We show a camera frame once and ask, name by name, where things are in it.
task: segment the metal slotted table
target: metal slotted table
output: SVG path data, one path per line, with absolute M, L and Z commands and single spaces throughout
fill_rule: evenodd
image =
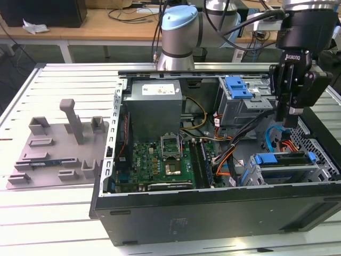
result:
M 266 71 L 269 63 L 203 63 L 198 69 Z M 150 63 L 50 64 L 35 68 L 0 118 L 0 255 L 337 255 L 341 212 L 306 233 L 114 247 L 99 220 L 88 217 L 93 185 L 6 190 L 7 177 L 30 133 L 33 116 L 65 123 L 63 98 L 73 98 L 81 120 L 109 120 L 119 70 L 154 70 Z M 312 108 L 341 143 L 341 100 L 328 88 Z

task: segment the blue plastic clip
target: blue plastic clip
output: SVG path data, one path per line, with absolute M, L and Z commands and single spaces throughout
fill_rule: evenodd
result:
M 316 156 L 313 152 L 308 152 L 307 156 L 309 157 L 313 164 L 316 163 Z
M 272 153 L 257 154 L 254 156 L 256 164 L 276 164 L 277 158 Z
M 252 99 L 252 94 L 246 89 L 246 84 L 238 76 L 225 78 L 226 88 L 229 89 L 232 99 Z

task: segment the yellow cable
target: yellow cable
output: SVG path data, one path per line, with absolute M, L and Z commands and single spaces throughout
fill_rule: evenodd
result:
M 291 140 L 289 140 L 289 143 L 296 149 L 296 151 L 298 151 L 298 148 L 295 146 L 295 144 Z
M 186 132 L 186 130 L 183 130 L 182 132 L 184 132 L 184 133 L 186 133 L 187 135 L 193 137 L 192 135 L 188 134 L 188 133 Z M 224 139 L 215 139 L 215 138 L 210 138 L 210 137 L 199 137 L 199 136 L 195 136 L 195 137 L 193 137 L 193 138 L 198 138 L 198 139 L 203 139 L 203 140 L 214 140 L 214 141 L 222 141 L 222 140 L 224 140 Z
M 194 129 L 202 127 L 206 123 L 206 120 L 207 120 L 207 113 L 206 113 L 206 111 L 204 110 L 202 105 L 199 104 L 195 99 L 193 99 L 191 97 L 187 97 L 187 96 L 186 96 L 186 98 L 192 100 L 195 104 L 197 104 L 201 108 L 202 112 L 204 112 L 204 119 L 202 120 L 201 124 L 198 124 L 198 125 L 195 125 L 195 126 L 190 126 L 190 127 L 183 127 L 183 128 L 181 128 L 181 130 L 185 130 L 185 129 L 186 130 L 194 130 Z

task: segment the white cloth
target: white cloth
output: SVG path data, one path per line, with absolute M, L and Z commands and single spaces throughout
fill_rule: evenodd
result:
M 26 22 L 24 19 L 23 20 L 23 26 L 22 28 L 26 30 L 27 32 L 35 35 L 36 33 L 42 33 L 42 32 L 48 32 L 50 31 L 46 25 L 35 25 Z

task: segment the light blue joint cap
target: light blue joint cap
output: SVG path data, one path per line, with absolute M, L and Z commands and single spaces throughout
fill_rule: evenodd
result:
M 194 6 L 178 5 L 166 9 L 162 19 L 163 30 L 174 30 L 191 23 L 198 16 L 198 10 Z

